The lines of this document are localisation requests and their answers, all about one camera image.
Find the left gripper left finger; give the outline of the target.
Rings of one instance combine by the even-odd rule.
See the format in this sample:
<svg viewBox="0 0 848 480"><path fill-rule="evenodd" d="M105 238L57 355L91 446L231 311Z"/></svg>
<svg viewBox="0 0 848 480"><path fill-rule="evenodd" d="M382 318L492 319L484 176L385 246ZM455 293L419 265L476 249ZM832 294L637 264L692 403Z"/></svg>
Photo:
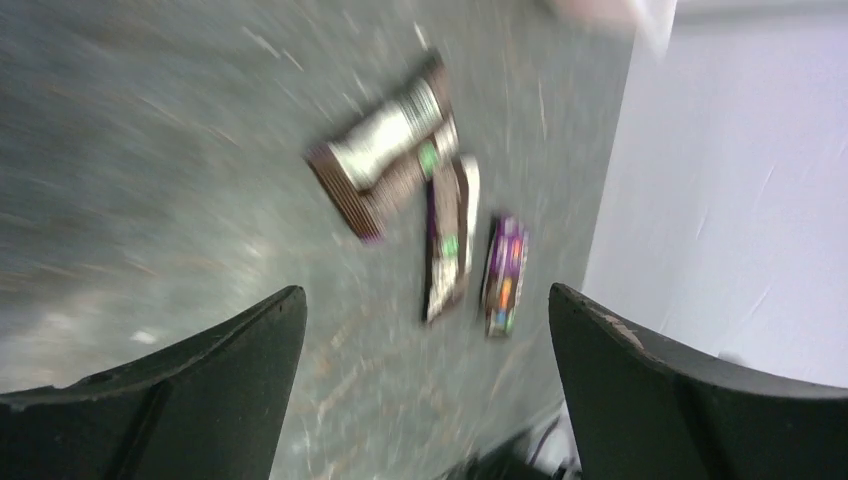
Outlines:
<svg viewBox="0 0 848 480"><path fill-rule="evenodd" d="M307 324L303 288L68 387L1 397L5 479L266 479Z"/></svg>

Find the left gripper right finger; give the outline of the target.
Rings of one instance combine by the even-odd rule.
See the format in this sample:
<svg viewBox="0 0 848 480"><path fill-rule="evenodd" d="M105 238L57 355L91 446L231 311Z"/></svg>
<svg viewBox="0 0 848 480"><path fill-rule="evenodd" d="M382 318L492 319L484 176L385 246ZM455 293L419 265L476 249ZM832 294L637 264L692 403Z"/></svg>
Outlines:
<svg viewBox="0 0 848 480"><path fill-rule="evenodd" d="M549 325L587 479L843 479L847 392L705 354L554 284Z"/></svg>

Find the purple brown M&M bag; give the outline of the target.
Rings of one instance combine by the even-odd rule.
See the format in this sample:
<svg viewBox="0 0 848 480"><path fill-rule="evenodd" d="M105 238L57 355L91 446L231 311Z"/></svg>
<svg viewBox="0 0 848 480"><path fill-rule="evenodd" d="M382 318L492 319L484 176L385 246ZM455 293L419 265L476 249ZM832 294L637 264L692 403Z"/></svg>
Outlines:
<svg viewBox="0 0 848 480"><path fill-rule="evenodd" d="M481 304L485 335L507 338L513 331L527 263L529 230L515 215L495 217Z"/></svg>

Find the brown candy bag top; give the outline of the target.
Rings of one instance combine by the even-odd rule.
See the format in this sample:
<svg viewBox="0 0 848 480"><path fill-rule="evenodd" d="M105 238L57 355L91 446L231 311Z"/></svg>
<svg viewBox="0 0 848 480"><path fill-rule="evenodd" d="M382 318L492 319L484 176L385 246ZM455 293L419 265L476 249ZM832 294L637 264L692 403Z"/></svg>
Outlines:
<svg viewBox="0 0 848 480"><path fill-rule="evenodd" d="M384 235L390 216L458 150L448 70L436 49L394 96L304 160L353 232Z"/></svg>

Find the brown candy bag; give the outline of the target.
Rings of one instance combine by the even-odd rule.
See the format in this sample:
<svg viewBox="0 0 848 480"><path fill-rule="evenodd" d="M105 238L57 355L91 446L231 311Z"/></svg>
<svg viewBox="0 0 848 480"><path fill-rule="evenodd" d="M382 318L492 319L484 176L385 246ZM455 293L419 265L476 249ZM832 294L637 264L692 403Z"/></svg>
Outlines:
<svg viewBox="0 0 848 480"><path fill-rule="evenodd" d="M458 150L448 70L436 49L394 96L304 160L353 232L384 235L390 216Z"/></svg>
<svg viewBox="0 0 848 480"><path fill-rule="evenodd" d="M427 201L422 322L429 325L468 291L480 202L476 157L461 154L440 166L429 182Z"/></svg>

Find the brown candy bag middle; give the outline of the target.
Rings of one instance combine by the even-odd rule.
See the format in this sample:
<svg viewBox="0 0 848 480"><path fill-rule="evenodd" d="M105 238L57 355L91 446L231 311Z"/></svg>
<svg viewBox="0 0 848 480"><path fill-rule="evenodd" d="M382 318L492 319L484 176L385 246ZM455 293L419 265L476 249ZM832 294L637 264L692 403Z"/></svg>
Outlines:
<svg viewBox="0 0 848 480"><path fill-rule="evenodd" d="M440 166L429 182L427 201L422 322L429 325L468 291L480 202L476 157L461 154Z"/></svg>

